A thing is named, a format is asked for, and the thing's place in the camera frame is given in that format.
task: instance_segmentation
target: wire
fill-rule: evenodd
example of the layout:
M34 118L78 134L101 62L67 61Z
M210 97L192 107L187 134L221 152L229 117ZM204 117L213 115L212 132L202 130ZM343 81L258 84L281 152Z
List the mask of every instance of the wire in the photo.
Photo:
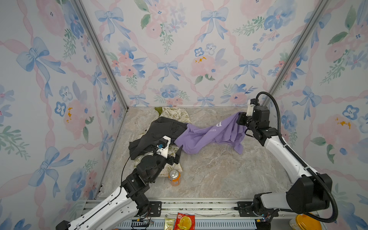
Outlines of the wire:
M235 210L239 211L239 210L244 210L244 209L248 209L248 208L251 208L253 207L253 205L249 205L249 206L246 206L246 207L243 207L243 208L240 208L240 207L234 207Z
M133 155L133 153L138 152L138 151L140 151L140 152L145 152L145 153L149 153L149 152L154 153L153 151L143 151L143 150L142 150L142 151L141 151L141 150L133 151L133 152L129 155L129 157L128 157L127 161L126 161L126 162L125 162L125 164L124 164L123 170L121 171L121 182L123 181L123 172L124 172L125 166L127 165L127 163L128 163L128 161L129 161L129 159L130 159L131 155Z
M282 212L294 212L293 210L290 210L290 209L281 209L281 208L279 208L279 210L282 211Z
M127 162L125 162L125 165L124 165L124 167L123 167L123 170L121 171L121 181L123 181L123 172L124 172L124 168L125 168L125 166L127 165L127 163L128 163L128 161L129 161L129 158L127 159ZM119 192L119 194L114 198L114 199L112 199L110 202L113 202L119 195L120 195L120 193L121 193L121 188L120 188L120 192ZM92 218L95 214L97 214L99 211L101 211L104 207L106 207L107 205L108 205L109 203L107 203L107 204L105 204L102 208L100 208L97 212L95 212L94 214L92 214L92 216L90 216L90 217L88 217L85 221L83 221L80 225L82 225L82 224L84 224L86 221L88 221L90 218Z
M146 228L144 230L146 230L148 228L149 224L151 223L151 219L152 219L152 216L149 218L148 225L146 226Z
M248 131L248 128L245 130L245 134L246 134L247 136L249 136L249 137L253 137L253 138L254 138L254 136L247 134L247 131Z
M274 103L275 105L275 109L276 109L276 113L277 113L277 135L279 136L280 142L285 145L285 148L301 163L301 165L303 167L307 167L308 165L296 154L296 152L294 152L288 145L287 143L284 141L284 139L282 138L281 135L281 116L280 116L280 110L279 110L279 106L275 100L275 98L269 94L268 92L259 92L256 96L256 102L258 101L258 98L261 94L264 94L266 96L268 96L271 101ZM322 181L322 179L310 168L306 168L306 170L313 176L313 178L322 186L322 188L326 191L328 198L330 199L331 202L331 207L332 207L332 214L329 218L321 218L318 216L315 216L313 214L310 213L304 213L305 215L312 217L315 220L321 221L321 222L325 222L325 223L332 223L335 222L337 219L337 216L339 214L339 210L337 209L337 203L335 201L335 198L333 197L330 189L327 187L327 185Z

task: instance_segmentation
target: marble floor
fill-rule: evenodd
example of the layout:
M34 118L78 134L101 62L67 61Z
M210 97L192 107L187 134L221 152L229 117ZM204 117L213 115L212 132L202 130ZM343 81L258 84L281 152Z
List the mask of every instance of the marble floor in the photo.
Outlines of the marble floor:
M186 108L192 124L213 126L238 111L241 107ZM120 185L121 170L129 157L129 141L144 132L158 115L154 108L130 107L120 131L98 194L105 198ZM209 144L198 154L181 154L183 167L181 184L172 186L168 178L159 177L145 193L148 198L253 198L261 192L287 191L291 184L277 159L259 142L245 137L244 151L239 155L226 144ZM125 179L133 170L128 161Z

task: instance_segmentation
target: blue bow pattern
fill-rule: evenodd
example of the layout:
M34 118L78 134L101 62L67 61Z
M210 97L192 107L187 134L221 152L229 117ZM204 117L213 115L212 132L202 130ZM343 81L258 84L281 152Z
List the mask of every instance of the blue bow pattern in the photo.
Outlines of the blue bow pattern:
M308 23L310 21L312 14L313 14L312 11L307 13L304 19L305 23ZM326 26L326 24L330 21L330 19L331 19L331 14L323 15L321 20L318 22L319 27L323 29ZM318 38L317 27L316 27L313 31L313 35L311 39L311 48L313 47L314 42L318 42L318 41L319 41L319 38Z
M314 95L314 93L308 86L304 87L303 94L306 95L306 97L301 102L293 101L292 103L293 103L293 106L294 105L304 105L305 103L307 103L304 109L304 120L305 120L307 115L308 117L311 116L311 112L309 109L311 102L312 102L312 106L316 107L317 105L321 103L322 99L320 96Z
M111 34L113 34L115 32L114 25L118 28L118 30L120 30L120 32L125 37L130 39L130 37L128 35L130 30L128 30L127 28L122 27L121 25L119 25L117 23L117 21L120 21L120 22L124 21L123 12L121 11L120 8L116 7L112 11L106 11L106 12L104 12L103 10L97 10L97 11L95 11L95 15L96 15L97 19L100 22L104 22L104 21L107 20L107 24L109 25L110 33L107 34L104 37L104 41L107 40L108 42L110 42L110 36L111 36Z
M59 151L55 147L49 147L45 153L45 160L42 162L40 168L33 173L28 182L30 186L38 187L42 184L46 173L55 181L54 188L52 189L52 194L54 197L56 196L57 192L60 192L59 186L56 182L59 177L59 173L55 169L48 169L48 167L60 167L73 162L73 160L69 160L70 154L68 154L60 161L52 163L59 156L59 154Z
M245 66L245 68L244 68L243 72L241 74L239 74L239 75L236 75L234 77L234 79L237 80L240 76L246 74L248 72L248 69L249 69L249 72L252 75L252 77L255 78L254 75L255 74L258 74L258 72L253 69L253 66L254 67L258 67L261 64L261 61L262 61L262 59L260 59L260 58L257 58L254 61L252 61L252 60L250 60L250 61L248 61L248 60L242 60L242 61L240 61L239 62L239 66L240 67L244 67Z
M145 102L144 100L146 99L146 95L144 93L141 93L139 95L128 95L129 99L134 100L135 99L135 105L133 105L134 107L136 107L137 105L139 105L139 103L141 102L142 104L144 104L145 106L148 107L149 103Z
M180 74L177 74L176 72L173 71L173 69L176 70L178 68L177 61L172 61L170 63L163 63L163 62L157 63L157 68L159 70L165 69L165 75L163 77L160 77L159 79L160 82L162 82L163 79L169 75L169 71L175 77L175 79L179 81L178 77L180 76Z
M100 100L102 99L102 85L101 83L104 83L105 85L108 85L108 83L106 82L106 78L101 78L100 76L102 75L101 69L99 66L96 66L96 72L94 75L92 75L91 77L91 82L93 85L96 85L96 83L98 84L98 86L100 87Z
M209 97L197 97L197 101L202 102L201 106L205 106L206 103L209 107L215 106L211 102L215 99L215 96L209 96Z
M210 21L209 21L209 24L208 24L207 33L204 33L201 36L199 36L198 40L201 40L201 42L203 42L203 39L205 38L205 36L212 32L212 30L213 30L213 19L217 19L217 20L215 20L217 33L219 33L220 37L222 39L224 39L224 34L223 33L226 33L227 30L220 25L218 20L223 21L223 22L226 21L228 13L229 13L229 10L228 10L227 7L223 7L221 9L219 9L218 11L210 11L210 10L202 11L201 12L202 22L205 22L205 21L208 21L208 20L210 20Z
M45 65L55 70L56 72L65 74L65 72L59 68L61 64L60 61L54 62L41 58L49 54L50 52L47 49L45 43L42 41L42 39L40 39L39 37L35 37L35 39L33 40L33 47L29 49L29 52L22 52L17 57L18 64L27 72L31 72L35 67L36 63L38 69L41 71L41 73L46 79L45 84L46 98L48 98L49 95L53 96L49 85L50 73L46 69L46 67L38 60L42 61Z

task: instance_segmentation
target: wall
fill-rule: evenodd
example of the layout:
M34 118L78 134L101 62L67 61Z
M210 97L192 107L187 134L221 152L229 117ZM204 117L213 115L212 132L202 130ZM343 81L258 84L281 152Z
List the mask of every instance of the wall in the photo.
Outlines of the wall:
M284 138L333 180L333 230L368 229L367 12L366 0L331 1L275 94Z
M0 229L55 229L97 193L122 109L67 0L2 1L0 28Z
M130 106L246 105L270 88L318 3L82 2Z

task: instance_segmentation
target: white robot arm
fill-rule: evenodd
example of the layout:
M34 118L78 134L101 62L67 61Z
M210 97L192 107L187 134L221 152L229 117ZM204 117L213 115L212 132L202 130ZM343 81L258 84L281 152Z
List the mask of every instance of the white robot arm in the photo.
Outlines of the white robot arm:
M274 102L278 129L269 126L269 113L267 107L260 106L258 97L266 94ZM261 193L254 196L253 204L247 209L257 215L277 213L277 211L291 211L331 223L337 219L337 205L331 194L332 180L327 174L319 174L315 169L305 163L285 142L280 134L280 113L274 98L261 92L255 99L250 100L248 111L239 113L239 125L244 125L253 132L260 144L268 149L281 163L288 173L293 186L287 192ZM166 163L179 163L182 147L176 157L167 155L170 138L163 137L153 146L156 151L153 156L145 156L116 190L103 202L94 207L85 215L72 222L59 223L56 230L110 230L126 219L136 215L148 215L148 199L144 193L149 189L149 183L154 183ZM309 212L333 209L332 216L324 219Z

